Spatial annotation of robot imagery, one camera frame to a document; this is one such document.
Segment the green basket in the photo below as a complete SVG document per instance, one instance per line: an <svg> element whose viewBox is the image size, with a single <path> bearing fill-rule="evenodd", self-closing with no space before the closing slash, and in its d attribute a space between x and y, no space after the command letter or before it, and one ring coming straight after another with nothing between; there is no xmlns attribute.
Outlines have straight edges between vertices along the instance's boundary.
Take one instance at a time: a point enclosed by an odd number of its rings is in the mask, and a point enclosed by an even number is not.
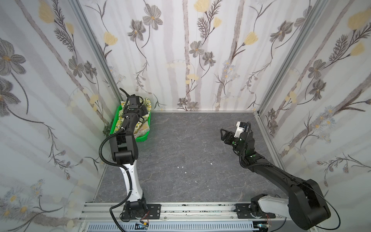
<svg viewBox="0 0 371 232"><path fill-rule="evenodd" d="M116 110L115 119L114 119L114 122L112 123L111 132L109 134L113 134L114 133L115 126L116 126L116 123L117 123L117 120L118 120L118 114L119 114L120 110L122 110L121 104L118 106L118 108ZM151 112L150 112L150 115L148 116L148 126L150 126L150 122L151 122ZM136 142L144 142L144 141L146 141L149 133L150 132L148 131L145 135L136 138L135 141Z"/></svg>

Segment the gray marble tabletop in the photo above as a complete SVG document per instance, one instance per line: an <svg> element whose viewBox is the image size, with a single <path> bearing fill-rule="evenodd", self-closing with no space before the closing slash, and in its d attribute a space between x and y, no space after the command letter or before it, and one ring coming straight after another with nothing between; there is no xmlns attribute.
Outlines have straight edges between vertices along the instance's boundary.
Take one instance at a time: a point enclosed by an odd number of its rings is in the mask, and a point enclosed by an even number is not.
<svg viewBox="0 0 371 232"><path fill-rule="evenodd" d="M220 140L220 128L235 131L251 122L255 150L272 162L253 113L161 113L151 115L151 131L138 143L137 170L147 202L238 202L267 193L286 197L264 177L243 169L232 147ZM95 202L120 202L125 183L108 166Z"/></svg>

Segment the gray flower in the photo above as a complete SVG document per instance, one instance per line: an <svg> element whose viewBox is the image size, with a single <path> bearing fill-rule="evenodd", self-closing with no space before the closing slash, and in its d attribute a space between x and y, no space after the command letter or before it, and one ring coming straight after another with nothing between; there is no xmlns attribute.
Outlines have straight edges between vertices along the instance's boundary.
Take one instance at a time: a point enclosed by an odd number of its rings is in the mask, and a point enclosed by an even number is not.
<svg viewBox="0 0 371 232"><path fill-rule="evenodd" d="M204 65L210 64L210 66L213 66L216 62L213 60L213 57L213 52L205 52L204 56L202 57L202 59L205 61Z"/></svg>
<svg viewBox="0 0 371 232"><path fill-rule="evenodd" d="M278 125L276 121L271 121L269 123L269 129L271 130L272 134L276 133L276 129L278 129Z"/></svg>
<svg viewBox="0 0 371 232"><path fill-rule="evenodd" d="M75 56L72 56L72 59L68 60L68 66L70 69L73 70L73 75L79 75L79 77L82 77L82 71L84 71L84 66L82 63L77 63L77 60Z"/></svg>
<svg viewBox="0 0 371 232"><path fill-rule="evenodd" d="M322 62L321 59L316 60L313 63L313 67L310 67L308 71L310 71L308 77L312 78L314 76L314 79L318 79L321 77L320 70L324 69L326 65L326 62Z"/></svg>
<svg viewBox="0 0 371 232"><path fill-rule="evenodd" d="M188 100L186 98L179 98L178 106L182 107L183 105L187 105Z"/></svg>
<svg viewBox="0 0 371 232"><path fill-rule="evenodd" d="M291 33L292 31L292 22L287 22L287 21L284 21L281 26L278 27L278 32L276 33L272 33L270 36L271 36L271 39L270 41L273 42L275 41L276 39L278 39L279 41L283 41L284 37L286 34L289 34Z"/></svg>
<svg viewBox="0 0 371 232"><path fill-rule="evenodd" d="M204 50L201 49L200 47L202 47L201 45L201 41L193 41L191 44L190 44L190 47L191 47L191 50L189 51L189 53L193 53L193 57L197 57L198 55L202 55L204 53Z"/></svg>
<svg viewBox="0 0 371 232"><path fill-rule="evenodd" d="M10 91L13 84L0 77L0 117L9 115L8 104L18 104L21 101Z"/></svg>
<svg viewBox="0 0 371 232"><path fill-rule="evenodd" d="M145 4L144 12L149 16L143 16L143 23L147 26L152 24L152 28L157 30L157 25L162 25L162 20L159 19L161 11L155 5L152 5L151 8L149 4Z"/></svg>
<svg viewBox="0 0 371 232"><path fill-rule="evenodd" d="M322 98L321 91L324 91L325 87L326 82L323 82L321 79L313 83L313 89L309 92L309 94L314 94L313 101L317 101L318 99Z"/></svg>
<svg viewBox="0 0 371 232"><path fill-rule="evenodd" d="M294 23L294 26L295 27L301 27L304 24L304 22L305 22L306 18L308 17L309 12L311 10L312 10L312 6L309 6L307 9L305 9L304 12L303 12L303 16L304 17L297 18L296 21L295 21L295 23Z"/></svg>
<svg viewBox="0 0 371 232"><path fill-rule="evenodd" d="M188 110L190 110L190 111L195 111L195 110L198 110L199 109L199 107L198 107L198 102L190 102L189 104L188 104Z"/></svg>
<svg viewBox="0 0 371 232"><path fill-rule="evenodd" d="M0 75L9 75L12 69L18 74L25 74L26 70L20 66L20 63L26 62L26 59L14 54L14 47L6 40L0 39Z"/></svg>
<svg viewBox="0 0 371 232"><path fill-rule="evenodd" d="M138 37L140 40L143 40L143 33L145 32L145 27L142 21L134 21L131 20L130 28L133 30L132 32L128 32L128 36L130 36L131 41L135 41Z"/></svg>
<svg viewBox="0 0 371 232"><path fill-rule="evenodd" d="M93 79L93 76L94 75L97 75L96 68L93 68L92 67L92 64L89 61L86 61L86 63L84 64L84 66L85 66L86 73L87 74L90 74L90 77Z"/></svg>
<svg viewBox="0 0 371 232"><path fill-rule="evenodd" d="M268 118L274 118L276 115L276 111L272 108L270 111L268 111Z"/></svg>

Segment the wall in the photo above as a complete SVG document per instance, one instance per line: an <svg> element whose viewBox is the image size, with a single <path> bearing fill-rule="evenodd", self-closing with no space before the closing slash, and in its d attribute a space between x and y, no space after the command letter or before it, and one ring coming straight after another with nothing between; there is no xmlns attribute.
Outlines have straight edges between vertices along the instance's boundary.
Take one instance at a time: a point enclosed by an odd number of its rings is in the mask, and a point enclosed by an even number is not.
<svg viewBox="0 0 371 232"><path fill-rule="evenodd" d="M119 87L154 110L256 110L315 1L80 0Z"/></svg>
<svg viewBox="0 0 371 232"><path fill-rule="evenodd" d="M320 184L337 231L369 227L371 4L329 1L261 113L287 170ZM322 225L333 228L332 217Z"/></svg>
<svg viewBox="0 0 371 232"><path fill-rule="evenodd" d="M71 231L118 101L67 1L1 1L0 22L1 230Z"/></svg>

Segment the floral wallpaper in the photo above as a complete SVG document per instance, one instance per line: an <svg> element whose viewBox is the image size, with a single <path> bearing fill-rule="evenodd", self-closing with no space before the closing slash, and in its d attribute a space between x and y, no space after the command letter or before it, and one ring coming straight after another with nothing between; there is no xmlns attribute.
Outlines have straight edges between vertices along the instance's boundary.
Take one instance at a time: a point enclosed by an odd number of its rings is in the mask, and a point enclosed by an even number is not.
<svg viewBox="0 0 371 232"><path fill-rule="evenodd" d="M72 231L119 101L67 1L1 1L0 22L1 230Z"/></svg>
<svg viewBox="0 0 371 232"><path fill-rule="evenodd" d="M258 110L315 1L79 0L118 87L153 110Z"/></svg>
<svg viewBox="0 0 371 232"><path fill-rule="evenodd" d="M320 184L342 219L369 225L371 4L328 2L268 107L260 112L288 170ZM332 217L321 225L336 227Z"/></svg>

